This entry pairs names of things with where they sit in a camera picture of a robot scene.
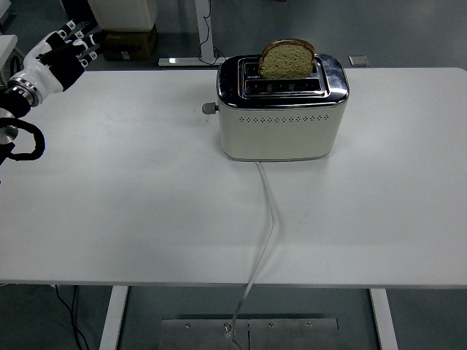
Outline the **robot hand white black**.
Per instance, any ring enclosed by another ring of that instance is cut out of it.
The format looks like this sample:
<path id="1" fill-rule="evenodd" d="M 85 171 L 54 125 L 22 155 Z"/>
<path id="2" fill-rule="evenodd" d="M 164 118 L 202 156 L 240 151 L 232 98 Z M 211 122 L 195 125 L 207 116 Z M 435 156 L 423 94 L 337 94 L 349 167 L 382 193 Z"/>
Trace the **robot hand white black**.
<path id="1" fill-rule="evenodd" d="M 88 22 L 82 28 L 79 24 L 70 20 L 47 34 L 25 56 L 24 69 L 14 81 L 25 82 L 40 100 L 68 90 L 102 53 L 101 43 L 107 37 L 96 23 Z"/>

